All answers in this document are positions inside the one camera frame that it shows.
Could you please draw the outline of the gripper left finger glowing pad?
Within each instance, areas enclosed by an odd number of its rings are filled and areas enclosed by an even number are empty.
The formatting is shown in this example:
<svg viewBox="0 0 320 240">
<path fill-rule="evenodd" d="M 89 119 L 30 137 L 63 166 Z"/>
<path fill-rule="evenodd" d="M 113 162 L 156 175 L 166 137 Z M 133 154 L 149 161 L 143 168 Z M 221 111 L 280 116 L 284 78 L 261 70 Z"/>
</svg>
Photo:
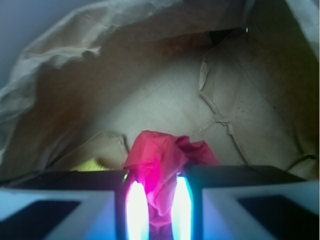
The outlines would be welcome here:
<svg viewBox="0 0 320 240">
<path fill-rule="evenodd" d="M 147 240 L 143 186 L 127 170 L 47 172 L 0 190 L 3 240 Z"/>
</svg>

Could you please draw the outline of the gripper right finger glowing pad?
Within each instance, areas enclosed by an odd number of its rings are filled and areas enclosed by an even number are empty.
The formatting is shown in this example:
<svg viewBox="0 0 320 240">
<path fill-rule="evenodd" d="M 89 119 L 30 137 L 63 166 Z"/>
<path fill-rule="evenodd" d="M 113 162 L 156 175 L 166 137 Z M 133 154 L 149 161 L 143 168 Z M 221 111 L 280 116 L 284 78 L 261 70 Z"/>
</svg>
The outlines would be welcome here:
<svg viewBox="0 0 320 240">
<path fill-rule="evenodd" d="M 188 166 L 171 209 L 175 240 L 317 240 L 320 184 L 267 165 Z"/>
</svg>

